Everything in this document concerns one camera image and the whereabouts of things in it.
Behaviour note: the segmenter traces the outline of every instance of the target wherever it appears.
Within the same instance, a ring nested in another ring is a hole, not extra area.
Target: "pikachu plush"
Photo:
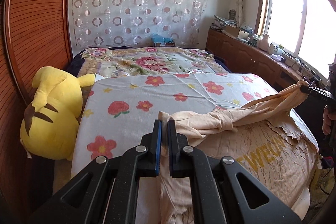
[[[81,87],[94,82],[94,74],[77,78],[53,67],[40,68],[32,83],[37,88],[34,99],[21,123],[25,149],[53,160],[72,160],[83,106]]]

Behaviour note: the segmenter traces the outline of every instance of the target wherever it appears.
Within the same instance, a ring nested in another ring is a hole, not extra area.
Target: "pink cloth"
[[[166,126],[166,122],[173,118],[176,131],[187,136],[189,145],[197,146],[208,156],[234,157],[303,218],[309,206],[307,187],[317,163],[318,147],[289,116],[290,110],[307,98],[307,94],[300,91],[302,85],[308,84],[300,80],[278,94],[254,100],[238,109],[214,109],[206,114],[160,112],[159,119]],[[272,133],[263,131],[265,126],[270,127]],[[306,182],[306,187],[296,187],[302,181]],[[162,147],[157,186],[162,224],[191,223],[189,179],[169,176],[165,147]]]

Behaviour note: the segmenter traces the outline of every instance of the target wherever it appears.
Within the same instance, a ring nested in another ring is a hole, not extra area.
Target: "folded clothes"
[[[302,85],[308,84],[300,80],[278,94],[251,101],[237,109],[214,109],[206,114],[159,112],[158,118],[164,122],[164,127],[173,118],[176,131],[187,136],[189,145],[196,146],[208,156],[234,157],[303,218],[309,207],[307,187],[318,162],[318,147],[289,116],[290,110],[307,98],[307,94],[300,91]],[[161,223],[191,223],[189,179],[170,177],[166,147],[162,147],[161,153],[157,180]]]

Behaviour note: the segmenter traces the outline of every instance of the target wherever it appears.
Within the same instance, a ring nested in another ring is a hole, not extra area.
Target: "brown stripe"
[[[58,113],[57,109],[56,109],[56,108],[54,108],[52,105],[50,105],[50,104],[48,104],[48,103],[45,105],[45,108],[47,108],[47,109],[50,109],[50,110],[52,110],[52,111],[54,111],[54,112],[57,112],[57,113]]]
[[[46,122],[53,122],[52,119],[50,119],[47,115],[45,115],[45,114],[43,114],[41,112],[36,112],[34,114],[34,117],[40,118],[40,119],[42,119],[42,120],[44,120]]]
[[[33,116],[35,114],[35,109],[33,107],[33,104],[30,103],[26,110],[25,110],[25,115],[24,115],[24,121],[25,121],[25,128],[26,128],[26,132],[27,132],[27,135],[29,136],[29,130],[32,126],[32,119],[33,119]]]

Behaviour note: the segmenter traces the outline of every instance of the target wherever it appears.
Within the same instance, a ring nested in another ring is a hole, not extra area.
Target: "red flower print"
[[[201,68],[201,69],[205,69],[207,67],[207,65],[203,64],[202,62],[201,63],[198,63],[198,62],[194,62],[192,61],[191,62],[191,65],[192,66],[195,66],[195,67],[198,67],[198,68]]]
[[[242,78],[244,78],[244,80],[245,80],[246,82],[253,83],[253,80],[252,80],[250,77],[248,77],[248,76],[244,76],[244,75],[242,75]]]
[[[176,73],[175,76],[177,76],[179,78],[186,78],[186,77],[189,77],[189,74],[187,74],[187,73]]]
[[[222,90],[224,89],[224,87],[222,87],[221,85],[216,85],[216,83],[213,81],[203,83],[203,86],[207,88],[207,92],[215,93],[217,95],[221,95]]]
[[[184,95],[182,92],[180,92],[179,94],[175,94],[174,97],[176,101],[181,101],[181,102],[185,102],[186,99],[188,99],[188,96]]]
[[[169,70],[167,68],[162,68],[158,69],[157,72],[161,75],[166,75],[167,73],[169,73]]]
[[[253,95],[251,95],[251,94],[249,94],[249,93],[247,93],[247,92],[243,92],[242,93],[242,96],[245,98],[245,100],[247,100],[247,101],[252,101],[252,100],[254,100],[254,97],[253,97]]]
[[[190,52],[197,54],[197,55],[206,55],[207,52],[204,52],[203,50],[195,50],[195,49],[191,49]]]
[[[147,48],[145,48],[145,51],[146,52],[157,52],[158,50],[155,47],[147,47]]]
[[[220,109],[220,110],[227,110],[226,107],[223,107],[223,106],[216,106],[217,109]]]
[[[106,48],[96,48],[96,50],[100,51],[100,52],[106,52]]]
[[[158,70],[160,66],[165,66],[166,63],[162,61],[160,58],[149,56],[149,57],[141,57],[136,60],[136,63],[143,68],[150,70]]]
[[[137,109],[142,109],[143,111],[148,112],[153,105],[149,101],[140,101],[137,105]]]
[[[148,76],[147,81],[145,82],[147,85],[159,86],[160,84],[164,84],[164,80],[161,76]]]
[[[113,158],[111,150],[116,148],[117,143],[114,140],[105,140],[103,136],[97,136],[94,143],[89,143],[86,147],[87,150],[92,152],[91,159],[94,160],[98,156],[105,156],[108,159]]]
[[[113,117],[118,117],[121,113],[127,114],[129,105],[126,102],[123,101],[114,101],[112,104],[110,104],[108,113],[111,115],[114,115]]]

